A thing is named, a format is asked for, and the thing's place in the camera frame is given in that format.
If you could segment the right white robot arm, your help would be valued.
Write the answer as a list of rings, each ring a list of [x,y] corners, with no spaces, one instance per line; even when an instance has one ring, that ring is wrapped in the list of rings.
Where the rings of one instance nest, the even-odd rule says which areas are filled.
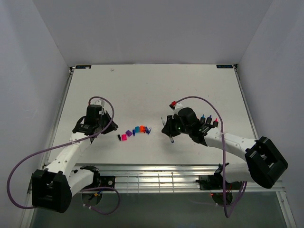
[[[248,139],[233,134],[223,134],[218,120],[211,117],[197,118],[189,108],[181,108],[163,122],[162,133],[170,138],[188,135],[195,143],[224,149],[243,160],[240,164],[224,162],[214,174],[200,179],[205,189],[225,189],[228,185],[255,182],[270,189],[287,170],[288,163],[274,143],[267,137]]]

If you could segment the light blue highlighter cap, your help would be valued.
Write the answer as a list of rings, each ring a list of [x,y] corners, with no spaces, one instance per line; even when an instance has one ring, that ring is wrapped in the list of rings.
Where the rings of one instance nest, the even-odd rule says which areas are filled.
[[[140,127],[139,127],[139,126],[136,126],[136,127],[135,127],[135,132],[136,132],[136,133],[139,133],[139,132],[140,132]]]

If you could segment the blue capped black highlighter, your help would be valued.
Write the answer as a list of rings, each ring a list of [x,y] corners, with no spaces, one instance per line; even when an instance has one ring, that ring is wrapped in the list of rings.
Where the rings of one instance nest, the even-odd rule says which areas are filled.
[[[203,114],[202,117],[200,118],[200,123],[204,124],[206,121],[205,115]]]

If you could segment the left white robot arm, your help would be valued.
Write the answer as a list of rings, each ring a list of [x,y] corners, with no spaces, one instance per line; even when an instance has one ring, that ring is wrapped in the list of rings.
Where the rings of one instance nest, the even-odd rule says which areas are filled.
[[[96,167],[85,165],[77,171],[74,167],[98,134],[117,128],[102,105],[90,104],[72,130],[69,145],[45,169],[32,174],[32,205],[64,213],[76,193],[97,189],[101,178]]]

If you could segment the purple highlighter cap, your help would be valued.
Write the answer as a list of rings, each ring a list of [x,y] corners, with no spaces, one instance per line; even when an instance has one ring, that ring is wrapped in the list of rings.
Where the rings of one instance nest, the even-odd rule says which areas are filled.
[[[130,130],[127,130],[125,133],[128,137],[132,136],[132,134],[133,134]]]

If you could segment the purple capped black highlighter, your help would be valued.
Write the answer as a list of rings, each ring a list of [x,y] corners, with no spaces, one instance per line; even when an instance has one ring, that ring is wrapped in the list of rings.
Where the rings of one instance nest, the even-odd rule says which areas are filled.
[[[206,119],[206,124],[211,125],[212,123],[212,116],[210,115],[207,119]]]

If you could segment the pink highlighter cap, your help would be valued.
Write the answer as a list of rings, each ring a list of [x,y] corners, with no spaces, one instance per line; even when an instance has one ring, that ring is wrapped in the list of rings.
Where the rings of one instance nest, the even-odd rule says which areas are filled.
[[[126,134],[122,134],[121,138],[122,138],[122,141],[126,141],[127,140],[127,135]]]

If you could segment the large blue capped marker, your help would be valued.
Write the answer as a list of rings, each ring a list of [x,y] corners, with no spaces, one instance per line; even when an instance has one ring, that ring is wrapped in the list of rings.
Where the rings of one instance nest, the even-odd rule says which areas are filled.
[[[162,133],[165,134],[166,136],[168,136],[169,140],[171,143],[174,143],[174,139],[171,135],[171,130],[170,130],[170,122],[165,121],[163,118],[161,118],[162,124],[163,124],[163,129],[162,129]]]

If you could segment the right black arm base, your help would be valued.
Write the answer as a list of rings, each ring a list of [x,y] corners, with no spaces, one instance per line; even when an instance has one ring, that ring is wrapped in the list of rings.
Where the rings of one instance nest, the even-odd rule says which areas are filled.
[[[223,177],[221,172],[223,171],[223,165],[219,164],[218,168],[212,175],[200,175],[196,183],[199,184],[200,190],[222,190],[223,189]],[[225,181],[226,191],[239,190],[242,186],[242,182],[236,181],[228,183]]]

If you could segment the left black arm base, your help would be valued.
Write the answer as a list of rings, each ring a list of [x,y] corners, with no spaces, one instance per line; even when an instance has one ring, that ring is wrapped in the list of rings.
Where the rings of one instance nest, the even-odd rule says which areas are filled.
[[[92,165],[85,165],[80,168],[80,170],[91,171],[93,175],[93,180],[90,185],[87,185],[83,190],[97,188],[97,187],[111,187],[115,188],[115,176],[101,175],[97,167]]]

